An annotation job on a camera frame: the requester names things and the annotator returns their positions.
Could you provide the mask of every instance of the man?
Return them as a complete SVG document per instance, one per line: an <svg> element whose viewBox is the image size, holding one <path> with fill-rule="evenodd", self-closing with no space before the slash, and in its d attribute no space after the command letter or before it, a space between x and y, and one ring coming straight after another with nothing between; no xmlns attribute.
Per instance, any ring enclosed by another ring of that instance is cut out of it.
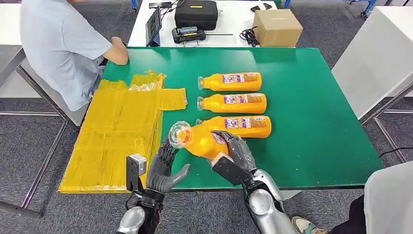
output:
<svg viewBox="0 0 413 234"><path fill-rule="evenodd" d="M107 41L68 1L80 0L23 0L20 37L32 68L76 111L99 84L94 60L126 65L128 52L120 38Z"/></svg>
<svg viewBox="0 0 413 234"><path fill-rule="evenodd" d="M364 195L350 205L349 220L331 231L296 216L299 234L411 234L413 233L413 161L374 172Z"/></svg>

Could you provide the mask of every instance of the bottle label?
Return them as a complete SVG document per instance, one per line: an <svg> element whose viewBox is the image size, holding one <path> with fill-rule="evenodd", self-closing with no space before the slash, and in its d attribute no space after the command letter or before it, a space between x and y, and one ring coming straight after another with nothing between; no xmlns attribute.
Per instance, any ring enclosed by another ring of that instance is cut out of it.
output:
<svg viewBox="0 0 413 234"><path fill-rule="evenodd" d="M224 95L225 104L245 103L244 95Z"/></svg>
<svg viewBox="0 0 413 234"><path fill-rule="evenodd" d="M264 117L225 118L225 128L263 128L266 127Z"/></svg>
<svg viewBox="0 0 413 234"><path fill-rule="evenodd" d="M225 104L262 102L263 94L224 95Z"/></svg>
<svg viewBox="0 0 413 234"><path fill-rule="evenodd" d="M218 144L225 144L224 139L222 139L222 137L220 137L219 135L215 134L215 133L211 133L212 137L214 137L215 142L217 142Z"/></svg>
<svg viewBox="0 0 413 234"><path fill-rule="evenodd" d="M257 73L234 73L222 75L222 83L241 83L257 81Z"/></svg>
<svg viewBox="0 0 413 234"><path fill-rule="evenodd" d="M245 94L246 102L257 103L263 101L264 94Z"/></svg>

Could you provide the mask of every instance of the orange juice bottle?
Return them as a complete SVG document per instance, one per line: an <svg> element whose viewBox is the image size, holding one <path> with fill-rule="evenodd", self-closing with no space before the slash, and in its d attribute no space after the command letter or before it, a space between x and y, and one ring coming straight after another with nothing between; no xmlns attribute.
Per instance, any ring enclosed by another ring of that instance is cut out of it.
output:
<svg viewBox="0 0 413 234"><path fill-rule="evenodd" d="M242 72L231 74L213 74L198 77L198 88L213 91L257 91L261 88L259 72Z"/></svg>
<svg viewBox="0 0 413 234"><path fill-rule="evenodd" d="M203 109L215 113L254 113L262 114L267 108L264 94L215 94L197 99L198 111Z"/></svg>
<svg viewBox="0 0 413 234"><path fill-rule="evenodd" d="M197 120L197 124L210 131L223 130L243 138L266 138L271 133L271 120L267 116L217 116L210 120Z"/></svg>
<svg viewBox="0 0 413 234"><path fill-rule="evenodd" d="M228 155L225 141L202 125L191 127L185 121L178 121L169 131L169 141L174 148L186 148L193 155L214 159L220 153Z"/></svg>

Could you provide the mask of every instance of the metal table leg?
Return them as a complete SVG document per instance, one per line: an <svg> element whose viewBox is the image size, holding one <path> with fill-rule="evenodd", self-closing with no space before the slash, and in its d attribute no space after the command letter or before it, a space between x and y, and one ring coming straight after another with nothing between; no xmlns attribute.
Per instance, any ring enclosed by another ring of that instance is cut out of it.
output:
<svg viewBox="0 0 413 234"><path fill-rule="evenodd" d="M362 125L366 124L369 120L371 120L375 117L378 117L381 113L385 112L393 104L395 104L397 101L402 99L406 94L410 93L411 90L413 90L413 81L408 86L406 86L406 88L404 88L400 92L398 92L390 101L388 101L386 104L384 104L378 110L376 110L373 114L371 114L369 117L367 117L367 119L362 122Z"/></svg>
<svg viewBox="0 0 413 234"><path fill-rule="evenodd" d="M383 135L386 137L387 141L390 143L390 145L392 146L392 148L395 150L397 148L399 148L397 146L397 144L395 143L395 141L392 139L392 137L390 136L389 132L387 132L386 128L384 127L383 123L378 119L378 118L373 118L374 121L376 122L376 124L378 125L379 129L381 130L381 132L383 133ZM407 162L406 157L404 157L403 153L400 150L396 150L396 155L399 157L399 159L402 162Z"/></svg>
<svg viewBox="0 0 413 234"><path fill-rule="evenodd" d="M392 110L389 109L384 111L383 114L396 114L396 115L405 115L405 114L413 114L413 110Z"/></svg>
<svg viewBox="0 0 413 234"><path fill-rule="evenodd" d="M49 149L49 152L46 155L46 158L44 159L43 165L41 166L38 175L35 178L35 181L33 181L32 186L30 186L29 192L27 192L26 197L23 200L22 207L27 208L29 205L30 201L32 200L33 194L36 192L36 189L38 188L38 185L40 183L41 178L43 177L44 172L46 171L47 166L49 165L50 159L52 158L53 153L56 150L57 144L59 143L60 139L62 138L63 132L66 129L68 121L65 120L60 127L59 132L57 133L57 136L55 137L55 140L53 141L52 146Z"/></svg>
<svg viewBox="0 0 413 234"><path fill-rule="evenodd" d="M33 198L34 193L36 192L36 189L38 188L38 185L40 183L40 180L42 179L44 172L46 171L47 166L49 165L50 159L53 156L53 153L56 150L56 147L63 135L64 130L67 127L68 124L68 118L66 114L56 105L56 103L43 91L43 89L36 83L36 81L24 70L23 67L20 65L16 68L16 72L20 74L20 76L34 89L36 92L43 98L45 99L55 110L56 113L54 112L19 112L19 111L1 111L0 115L8 115L8 116L61 116L63 118L63 124L61 128L59 129L59 132L57 133L57 136L55 137L55 140L53 141L52 146L49 149L49 152L46 155L46 158L44 159L44 162L35 178L33 181L32 185L30 186L29 191L27 192L22 205L16 206L13 204L9 204L6 202L0 201L0 209L6 210L9 212L17 213L19 215L24 215L27 217L33 217L33 218L40 218L43 216L40 212L33 211L28 209L27 207L30 204L30 201Z"/></svg>

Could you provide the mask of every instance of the blue chair leg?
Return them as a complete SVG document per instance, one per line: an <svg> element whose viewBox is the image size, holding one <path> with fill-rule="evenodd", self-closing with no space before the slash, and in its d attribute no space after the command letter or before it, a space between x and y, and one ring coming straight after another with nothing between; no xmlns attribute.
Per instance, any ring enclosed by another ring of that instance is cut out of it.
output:
<svg viewBox="0 0 413 234"><path fill-rule="evenodd" d="M369 0L369 4L367 5L366 9L360 13L360 16L363 17L365 20L367 19L367 13L369 13L372 8L374 7L376 0Z"/></svg>
<svg viewBox="0 0 413 234"><path fill-rule="evenodd" d="M374 7L376 0L370 0L369 4L367 5L366 9L364 10L366 13L370 12L372 10L372 8Z"/></svg>
<svg viewBox="0 0 413 234"><path fill-rule="evenodd" d="M136 11L136 9L137 9L137 4L136 4L136 0L131 0L131 4L132 4L132 9L134 10L134 11Z"/></svg>
<svg viewBox="0 0 413 234"><path fill-rule="evenodd" d="M290 8L290 3L291 3L291 0L285 0L284 9Z"/></svg>

